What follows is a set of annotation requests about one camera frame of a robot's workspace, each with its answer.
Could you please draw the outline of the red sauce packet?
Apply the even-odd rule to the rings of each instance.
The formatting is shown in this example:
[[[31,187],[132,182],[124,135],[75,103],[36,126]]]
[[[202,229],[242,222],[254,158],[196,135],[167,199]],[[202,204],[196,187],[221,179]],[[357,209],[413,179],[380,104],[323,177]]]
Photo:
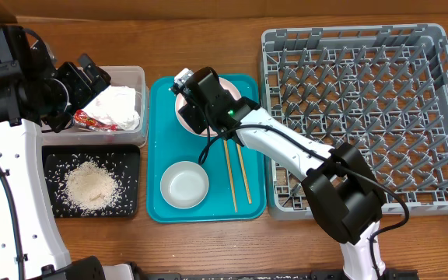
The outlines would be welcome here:
[[[117,125],[104,124],[94,118],[91,118],[83,110],[77,110],[74,114],[74,123],[80,128],[90,131],[116,131]]]

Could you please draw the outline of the white napkin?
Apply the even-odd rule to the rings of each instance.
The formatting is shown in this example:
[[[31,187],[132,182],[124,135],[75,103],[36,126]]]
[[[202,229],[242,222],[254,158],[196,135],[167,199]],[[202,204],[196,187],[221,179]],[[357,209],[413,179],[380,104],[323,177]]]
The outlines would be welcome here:
[[[134,130],[140,123],[140,114],[135,109],[136,93],[128,86],[109,86],[82,110],[103,124]]]

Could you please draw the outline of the grey white bowl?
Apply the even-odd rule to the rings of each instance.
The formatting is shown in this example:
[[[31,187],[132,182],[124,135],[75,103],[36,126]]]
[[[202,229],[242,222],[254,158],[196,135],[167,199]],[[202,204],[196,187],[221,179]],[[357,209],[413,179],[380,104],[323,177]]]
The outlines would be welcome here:
[[[190,161],[180,161],[169,166],[160,180],[160,192],[167,204],[178,209],[199,205],[209,189],[205,170]]]

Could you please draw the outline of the wooden chopstick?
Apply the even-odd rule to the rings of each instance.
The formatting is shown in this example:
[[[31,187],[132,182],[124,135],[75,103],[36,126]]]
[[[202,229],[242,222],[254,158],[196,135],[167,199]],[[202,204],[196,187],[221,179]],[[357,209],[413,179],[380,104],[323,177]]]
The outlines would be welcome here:
[[[240,161],[240,168],[241,168],[241,172],[242,172],[242,175],[243,175],[243,183],[244,183],[245,191],[246,191],[246,194],[247,194],[248,204],[251,205],[252,204],[252,197],[250,195],[250,188],[249,188],[248,179],[247,179],[246,167],[244,165],[243,153],[242,153],[241,146],[239,144],[236,144],[236,150],[237,150],[237,154],[238,154],[238,159]]]
[[[235,184],[234,184],[234,179],[233,179],[233,168],[232,168],[231,159],[230,159],[230,155],[229,155],[229,146],[228,146],[227,140],[223,140],[223,147],[224,147],[224,152],[225,152],[225,156],[226,156],[226,165],[227,165],[227,169],[228,169],[230,190],[231,190],[232,199],[233,199],[233,207],[234,207],[235,213],[237,213],[238,208],[237,208],[237,202],[236,202]]]

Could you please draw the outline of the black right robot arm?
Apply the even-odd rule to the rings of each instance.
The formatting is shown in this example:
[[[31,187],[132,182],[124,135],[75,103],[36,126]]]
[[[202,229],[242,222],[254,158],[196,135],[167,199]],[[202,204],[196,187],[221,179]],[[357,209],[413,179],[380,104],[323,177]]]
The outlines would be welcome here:
[[[347,279],[388,279],[377,237],[402,227],[409,209],[378,183],[364,156],[347,142],[334,148],[302,136],[275,120],[253,100],[215,103],[191,98],[178,110],[196,134],[213,130],[286,168],[301,184],[317,224],[341,246]]]

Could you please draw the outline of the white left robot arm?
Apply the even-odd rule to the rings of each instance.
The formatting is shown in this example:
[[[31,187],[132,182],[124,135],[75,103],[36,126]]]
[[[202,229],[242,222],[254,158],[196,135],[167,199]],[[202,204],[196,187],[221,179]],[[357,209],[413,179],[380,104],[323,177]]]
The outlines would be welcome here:
[[[142,279],[137,264],[73,261],[44,178],[43,126],[65,129],[110,85],[86,54],[56,66],[32,30],[0,25],[0,279]]]

